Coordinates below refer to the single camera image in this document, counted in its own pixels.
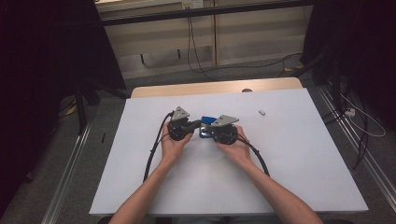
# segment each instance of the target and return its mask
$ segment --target metal bracket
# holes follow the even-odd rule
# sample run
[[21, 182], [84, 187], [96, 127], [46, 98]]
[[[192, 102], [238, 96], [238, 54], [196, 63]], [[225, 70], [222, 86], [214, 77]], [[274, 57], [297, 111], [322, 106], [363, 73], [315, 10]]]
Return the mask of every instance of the metal bracket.
[[210, 127], [223, 127], [228, 124], [232, 124], [239, 121], [237, 118], [233, 118], [227, 115], [221, 115], [218, 119], [213, 122]]
[[176, 108], [176, 111], [174, 113], [174, 115], [172, 116], [172, 121], [178, 120], [178, 119], [184, 119], [186, 117], [188, 117], [190, 114], [185, 111], [183, 108], [181, 108], [180, 106], [178, 106]]

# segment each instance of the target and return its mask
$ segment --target hand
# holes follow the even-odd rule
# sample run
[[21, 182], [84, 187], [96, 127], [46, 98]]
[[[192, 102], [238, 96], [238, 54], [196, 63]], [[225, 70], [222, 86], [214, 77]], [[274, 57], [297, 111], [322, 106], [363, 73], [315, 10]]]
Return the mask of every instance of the hand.
[[[245, 138], [248, 141], [248, 138], [244, 134], [244, 130], [241, 126], [235, 125], [236, 130], [238, 131], [238, 138]], [[250, 151], [248, 145], [245, 143], [236, 140], [232, 145], [224, 145], [218, 143], [218, 148], [224, 151], [228, 158], [242, 168], [243, 165], [251, 163]]]
[[161, 146], [163, 147], [163, 161], [168, 161], [174, 165], [183, 153], [183, 147], [192, 138], [192, 133], [187, 134], [186, 137], [180, 141], [175, 141], [169, 136], [168, 124], [169, 122], [166, 122], [163, 125], [161, 140]]

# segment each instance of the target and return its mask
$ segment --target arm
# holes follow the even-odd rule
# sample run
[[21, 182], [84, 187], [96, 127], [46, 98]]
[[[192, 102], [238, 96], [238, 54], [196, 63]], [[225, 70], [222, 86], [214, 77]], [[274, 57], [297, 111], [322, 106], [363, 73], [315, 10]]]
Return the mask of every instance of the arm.
[[122, 204], [111, 218], [110, 223], [142, 223], [152, 200], [158, 192], [171, 168], [180, 158], [183, 147], [190, 141], [192, 134], [188, 134], [183, 140], [174, 141], [168, 134], [168, 123], [163, 126], [163, 157], [157, 168], [148, 179]]
[[[247, 139], [242, 127], [236, 126], [236, 129], [241, 136]], [[284, 223], [322, 223], [317, 214], [305, 202], [276, 183], [253, 163], [246, 144], [236, 141], [229, 146], [218, 144], [218, 148], [224, 151], [230, 160], [247, 174]]]

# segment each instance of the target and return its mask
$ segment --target wall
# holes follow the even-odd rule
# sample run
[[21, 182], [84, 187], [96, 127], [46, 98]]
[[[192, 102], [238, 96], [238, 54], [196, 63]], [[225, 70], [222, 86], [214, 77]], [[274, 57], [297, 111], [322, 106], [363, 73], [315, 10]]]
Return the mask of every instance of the wall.
[[[106, 1], [96, 4], [103, 19], [181, 10], [180, 0]], [[259, 2], [265, 1], [207, 0], [204, 4], [222, 7]], [[192, 18], [202, 66], [282, 58], [301, 52], [311, 10], [294, 7]], [[189, 44], [188, 27], [187, 19], [176, 19], [108, 26], [106, 32], [126, 79], [189, 69], [183, 60]], [[178, 49], [182, 54], [179, 61]], [[140, 54], [146, 64], [140, 62]], [[194, 57], [191, 63], [197, 67]]]

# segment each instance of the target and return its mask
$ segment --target wall outlet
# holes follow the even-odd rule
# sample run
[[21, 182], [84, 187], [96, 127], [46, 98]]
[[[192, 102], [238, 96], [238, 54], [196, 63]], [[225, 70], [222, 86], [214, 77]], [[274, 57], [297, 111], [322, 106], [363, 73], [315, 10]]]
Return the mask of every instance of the wall outlet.
[[204, 0], [192, 0], [192, 8], [203, 8]]
[[204, 0], [182, 0], [181, 9], [203, 8]]
[[182, 0], [181, 1], [181, 9], [193, 9], [191, 0]]

